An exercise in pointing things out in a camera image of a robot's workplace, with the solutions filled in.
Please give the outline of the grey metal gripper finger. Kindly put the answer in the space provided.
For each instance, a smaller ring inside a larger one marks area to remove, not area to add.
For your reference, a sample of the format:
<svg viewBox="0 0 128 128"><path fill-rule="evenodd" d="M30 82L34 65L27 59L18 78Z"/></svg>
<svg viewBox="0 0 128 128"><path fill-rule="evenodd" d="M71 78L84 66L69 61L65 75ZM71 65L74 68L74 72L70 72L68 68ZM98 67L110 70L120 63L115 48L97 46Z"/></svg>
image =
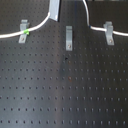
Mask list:
<svg viewBox="0 0 128 128"><path fill-rule="evenodd" d="M60 10L61 0L50 0L49 4L49 13L52 20L57 21L59 19L59 10Z"/></svg>

